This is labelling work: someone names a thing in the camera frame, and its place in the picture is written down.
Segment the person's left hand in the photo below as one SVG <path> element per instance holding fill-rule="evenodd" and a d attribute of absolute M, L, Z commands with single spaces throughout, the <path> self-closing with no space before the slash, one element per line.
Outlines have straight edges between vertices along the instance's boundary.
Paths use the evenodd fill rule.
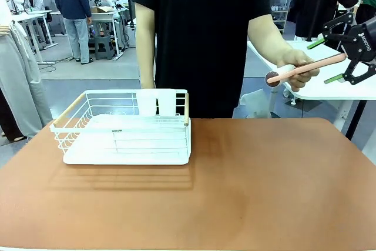
<path fill-rule="evenodd" d="M 289 49 L 283 51 L 281 55 L 277 57 L 276 65 L 282 67 L 284 65 L 294 65 L 303 66 L 314 62 L 309 58 L 303 51 L 298 49 Z M 312 71 L 304 72 L 292 76 L 288 83 L 291 86 L 293 92 L 298 92 L 301 88 L 305 87 L 306 83 L 319 74 L 319 69 L 314 69 Z"/>

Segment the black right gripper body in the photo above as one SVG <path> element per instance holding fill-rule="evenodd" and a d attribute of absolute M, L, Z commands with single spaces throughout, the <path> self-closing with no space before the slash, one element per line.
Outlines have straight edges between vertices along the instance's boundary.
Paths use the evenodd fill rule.
<path fill-rule="evenodd" d="M 343 47 L 348 59 L 357 62 L 375 60 L 375 17 L 352 26 L 347 36 L 351 41 L 343 43 Z"/>

